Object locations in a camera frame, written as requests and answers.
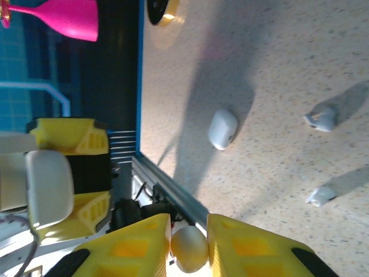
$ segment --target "speckled floor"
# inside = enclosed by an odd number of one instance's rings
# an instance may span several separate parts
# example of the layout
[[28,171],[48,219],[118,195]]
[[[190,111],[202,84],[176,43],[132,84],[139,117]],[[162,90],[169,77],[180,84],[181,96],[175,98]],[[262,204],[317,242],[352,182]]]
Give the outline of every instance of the speckled floor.
[[[211,212],[369,276],[369,2],[180,0],[169,26],[145,24],[141,151]],[[333,132],[304,123],[328,105]],[[223,152],[220,107],[241,125]],[[306,204],[323,184],[340,196]]]

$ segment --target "blue edge strip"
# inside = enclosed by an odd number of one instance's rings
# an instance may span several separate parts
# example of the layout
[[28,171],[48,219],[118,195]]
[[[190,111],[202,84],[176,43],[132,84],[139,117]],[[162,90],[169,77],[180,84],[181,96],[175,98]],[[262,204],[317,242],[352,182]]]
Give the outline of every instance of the blue edge strip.
[[142,110],[142,63],[144,61],[144,22],[145,0],[140,0],[138,16],[138,72],[137,72],[137,117],[136,117],[136,155],[141,156],[141,110]]

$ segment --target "metal grill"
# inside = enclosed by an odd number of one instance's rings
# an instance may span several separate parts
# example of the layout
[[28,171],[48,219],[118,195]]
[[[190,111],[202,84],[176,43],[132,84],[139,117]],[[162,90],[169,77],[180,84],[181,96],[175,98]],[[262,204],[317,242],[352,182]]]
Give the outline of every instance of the metal grill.
[[109,131],[111,161],[131,163],[136,149],[136,131]]

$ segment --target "black rubber pad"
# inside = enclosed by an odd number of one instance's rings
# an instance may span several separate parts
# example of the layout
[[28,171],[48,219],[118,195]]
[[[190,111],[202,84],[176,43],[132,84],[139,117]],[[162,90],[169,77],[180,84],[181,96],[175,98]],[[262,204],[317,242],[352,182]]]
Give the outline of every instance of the black rubber pad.
[[45,277],[72,277],[89,255],[90,251],[88,249],[80,249],[71,252],[58,261],[58,263],[47,272]]
[[315,277],[339,277],[316,254],[301,248],[292,248],[292,253],[295,254]]

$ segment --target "egg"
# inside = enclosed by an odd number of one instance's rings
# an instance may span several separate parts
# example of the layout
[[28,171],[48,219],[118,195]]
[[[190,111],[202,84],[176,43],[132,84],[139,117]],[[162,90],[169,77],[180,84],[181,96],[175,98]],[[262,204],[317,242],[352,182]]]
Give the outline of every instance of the egg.
[[202,268],[208,260],[208,242],[195,226],[186,226],[172,236],[171,253],[180,270],[193,273]]

